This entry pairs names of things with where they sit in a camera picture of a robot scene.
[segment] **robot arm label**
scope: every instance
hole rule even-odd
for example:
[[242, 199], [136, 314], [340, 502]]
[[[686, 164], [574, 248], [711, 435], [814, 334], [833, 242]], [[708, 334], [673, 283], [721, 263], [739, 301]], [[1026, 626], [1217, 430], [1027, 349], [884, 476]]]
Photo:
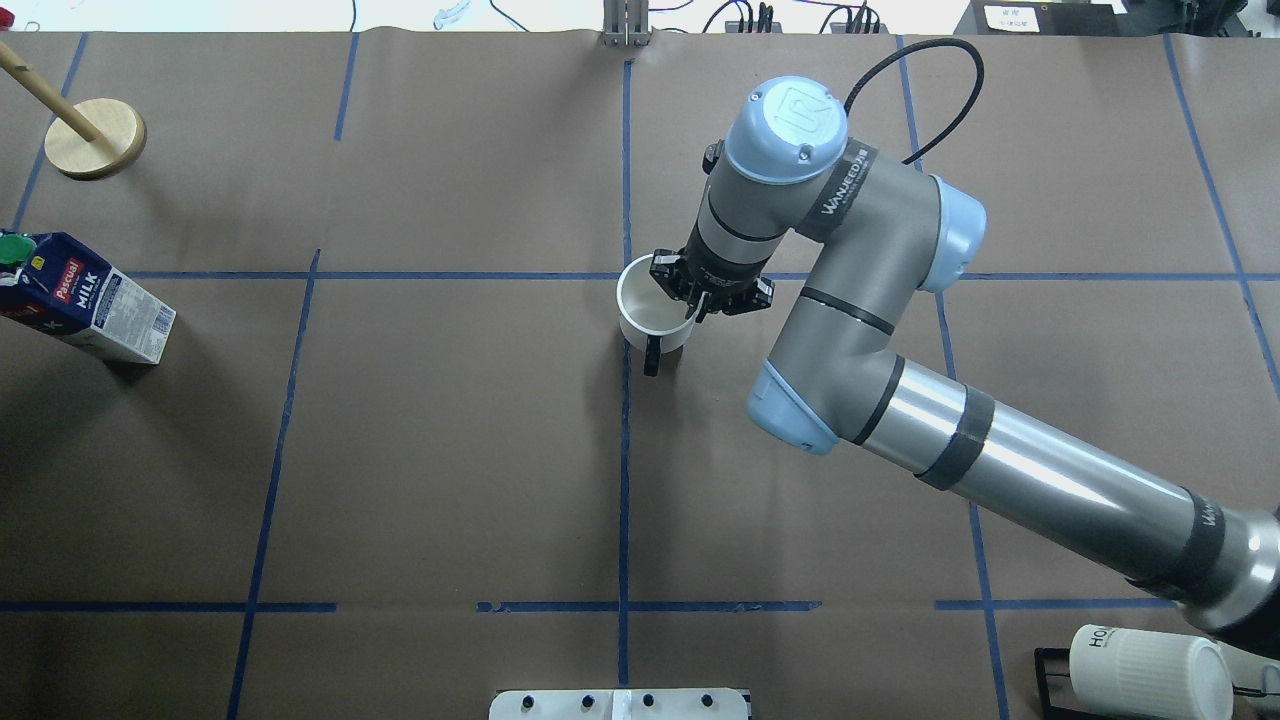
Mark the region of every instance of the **robot arm label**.
[[845, 155], [836, 163], [827, 184], [818, 193], [809, 213], [796, 224], [796, 232], [809, 240], [824, 242], [827, 236], [845, 222], [845, 215], [863, 190], [867, 173], [870, 172], [872, 163], [878, 155], [870, 145], [863, 145], [851, 137], [847, 142]]

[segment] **white cup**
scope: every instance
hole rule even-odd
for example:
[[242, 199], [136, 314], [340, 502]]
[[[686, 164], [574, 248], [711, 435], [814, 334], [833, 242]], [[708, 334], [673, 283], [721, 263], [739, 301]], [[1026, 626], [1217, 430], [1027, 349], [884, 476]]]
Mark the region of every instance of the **white cup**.
[[1271, 660], [1261, 655], [1253, 655], [1236, 650], [1226, 643], [1219, 643], [1222, 648], [1222, 659], [1231, 671], [1231, 682], [1236, 687], [1249, 691], [1262, 691], [1268, 697], [1245, 697], [1253, 710], [1263, 717], [1280, 719], [1280, 660]]
[[618, 325], [632, 347], [644, 350], [644, 374], [658, 374], [664, 352], [685, 345], [694, 332], [696, 313], [689, 315], [689, 304], [667, 297], [655, 279], [649, 277], [653, 254], [636, 258], [618, 277]]
[[1070, 665], [1075, 697], [1097, 715], [1231, 717], [1231, 676], [1206, 638], [1084, 625], [1071, 641]]

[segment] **white mug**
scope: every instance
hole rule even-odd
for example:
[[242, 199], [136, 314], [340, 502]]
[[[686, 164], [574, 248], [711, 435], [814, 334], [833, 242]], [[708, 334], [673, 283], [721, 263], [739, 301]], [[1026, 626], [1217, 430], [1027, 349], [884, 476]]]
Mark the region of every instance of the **white mug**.
[[694, 332], [698, 313], [689, 304], [672, 300], [658, 281], [649, 277], [653, 254], [636, 258], [618, 275], [618, 325], [632, 347], [644, 350], [644, 374], [658, 374], [664, 352], [685, 345]]
[[1231, 676], [1207, 638], [1084, 625], [1070, 652], [1071, 689], [1112, 717], [1230, 720]]

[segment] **round wooden base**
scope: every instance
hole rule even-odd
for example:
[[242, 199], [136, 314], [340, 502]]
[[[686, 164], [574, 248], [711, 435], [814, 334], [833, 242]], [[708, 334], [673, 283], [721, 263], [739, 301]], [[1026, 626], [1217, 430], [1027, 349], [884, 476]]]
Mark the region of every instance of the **round wooden base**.
[[45, 133], [45, 156], [63, 174], [76, 179], [104, 178], [142, 154], [147, 126], [137, 110], [108, 97], [86, 100], [76, 109], [101, 136], [86, 142], [70, 126], [54, 120]]

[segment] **white paper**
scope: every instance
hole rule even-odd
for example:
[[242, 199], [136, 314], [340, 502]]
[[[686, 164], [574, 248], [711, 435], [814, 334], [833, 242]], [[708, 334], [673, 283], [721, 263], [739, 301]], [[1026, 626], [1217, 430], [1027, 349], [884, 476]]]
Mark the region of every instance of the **white paper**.
[[1006, 8], [1001, 5], [984, 5], [987, 13], [987, 27], [1006, 32], [1039, 32], [1039, 23], [1036, 22], [1036, 8]]

